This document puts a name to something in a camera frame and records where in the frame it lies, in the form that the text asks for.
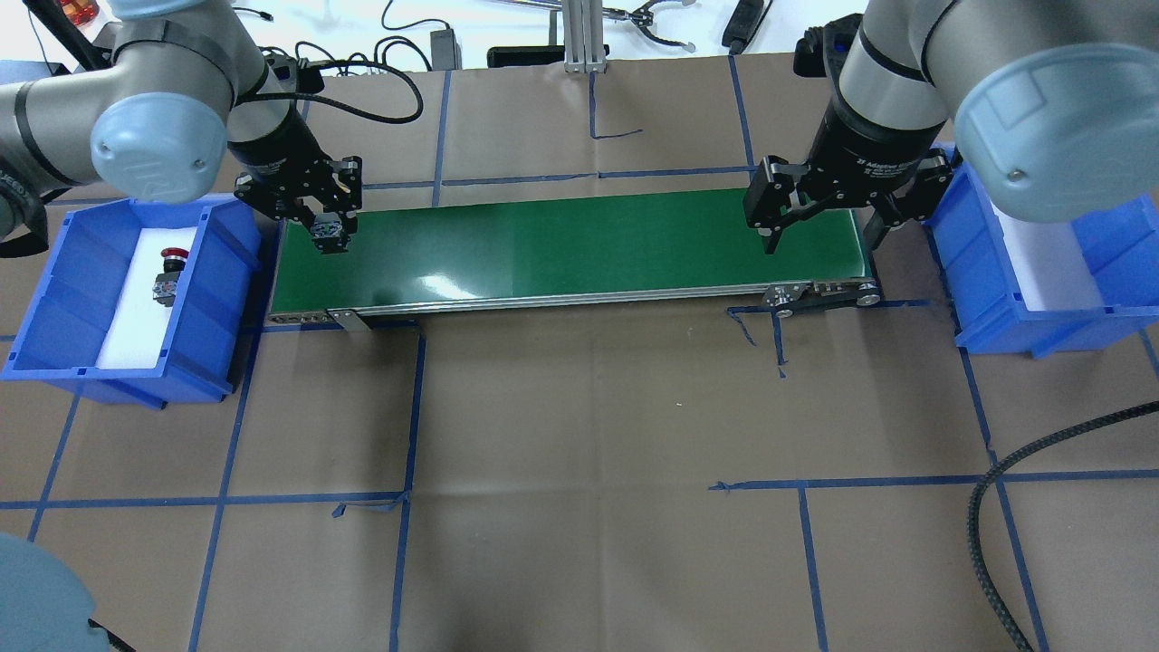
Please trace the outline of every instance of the white paper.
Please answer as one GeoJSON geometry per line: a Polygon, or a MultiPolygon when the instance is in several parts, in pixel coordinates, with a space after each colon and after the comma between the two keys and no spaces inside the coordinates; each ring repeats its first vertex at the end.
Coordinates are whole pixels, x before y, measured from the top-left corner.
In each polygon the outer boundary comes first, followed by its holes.
{"type": "Polygon", "coordinates": [[[161,357],[172,307],[153,300],[153,281],[162,271],[161,249],[190,249],[197,227],[143,228],[129,273],[121,288],[117,312],[96,358],[97,369],[152,369],[161,357]]]}
{"type": "Polygon", "coordinates": [[[994,206],[1006,251],[1027,309],[1085,309],[1105,305],[1074,228],[1067,221],[1022,221],[994,206]]]}

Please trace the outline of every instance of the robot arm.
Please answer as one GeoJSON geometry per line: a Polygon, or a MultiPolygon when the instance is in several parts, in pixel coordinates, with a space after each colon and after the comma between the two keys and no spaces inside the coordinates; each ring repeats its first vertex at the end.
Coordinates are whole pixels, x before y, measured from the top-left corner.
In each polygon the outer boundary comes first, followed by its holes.
{"type": "Polygon", "coordinates": [[[960,153],[1020,219],[1074,219],[1159,183],[1152,0],[873,0],[810,30],[794,68],[833,94],[807,161],[766,157],[750,185],[770,252],[828,207],[873,205],[873,246],[927,217],[953,174],[931,148],[950,116],[960,153]]]}
{"type": "Polygon", "coordinates": [[[301,221],[325,252],[345,249],[360,207],[360,160],[333,161],[226,0],[111,0],[124,20],[110,68],[0,86],[0,255],[46,248],[41,196],[105,180],[167,203],[207,192],[228,146],[236,193],[301,221]],[[321,202],[322,215],[302,203],[321,202]]]}

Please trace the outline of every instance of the light blue joint cap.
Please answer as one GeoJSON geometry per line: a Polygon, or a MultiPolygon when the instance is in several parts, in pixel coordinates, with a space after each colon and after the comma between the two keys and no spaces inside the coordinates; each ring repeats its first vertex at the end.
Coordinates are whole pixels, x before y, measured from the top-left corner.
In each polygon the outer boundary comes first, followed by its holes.
{"type": "Polygon", "coordinates": [[[88,627],[96,603],[76,574],[24,540],[0,533],[0,649],[5,652],[108,652],[88,627]]]}
{"type": "Polygon", "coordinates": [[[101,113],[89,152],[101,178],[130,197],[181,204],[213,188],[225,155],[225,123],[176,93],[125,97],[101,113]]]}
{"type": "Polygon", "coordinates": [[[954,132],[1012,217],[1111,208],[1159,185],[1159,52],[1085,43],[1025,57],[965,96],[954,132]]]}
{"type": "Polygon", "coordinates": [[[190,7],[205,0],[109,0],[109,8],[123,21],[153,19],[190,7]]]}

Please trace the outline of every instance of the green conveyor belt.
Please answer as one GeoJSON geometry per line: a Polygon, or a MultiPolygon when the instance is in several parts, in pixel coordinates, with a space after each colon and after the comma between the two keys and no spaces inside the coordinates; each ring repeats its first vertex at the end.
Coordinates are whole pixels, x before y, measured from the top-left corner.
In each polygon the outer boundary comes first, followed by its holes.
{"type": "Polygon", "coordinates": [[[286,229],[271,316],[364,315],[760,291],[870,277],[850,211],[787,230],[775,255],[744,189],[364,212],[350,251],[286,229]]]}

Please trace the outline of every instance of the blue bin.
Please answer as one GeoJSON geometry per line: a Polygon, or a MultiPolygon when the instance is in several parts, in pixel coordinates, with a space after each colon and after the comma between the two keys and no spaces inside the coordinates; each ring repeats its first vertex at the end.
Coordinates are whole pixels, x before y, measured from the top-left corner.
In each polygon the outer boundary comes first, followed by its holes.
{"type": "Polygon", "coordinates": [[[220,402],[233,393],[227,374],[260,243],[253,211],[228,195],[68,213],[0,378],[154,410],[220,402]],[[96,368],[141,229],[194,226],[156,366],[96,368]]]}
{"type": "Polygon", "coordinates": [[[1106,349],[1159,321],[1159,214],[1146,196],[1070,224],[1105,305],[1030,309],[982,182],[963,163],[927,225],[970,353],[1106,349]]]}

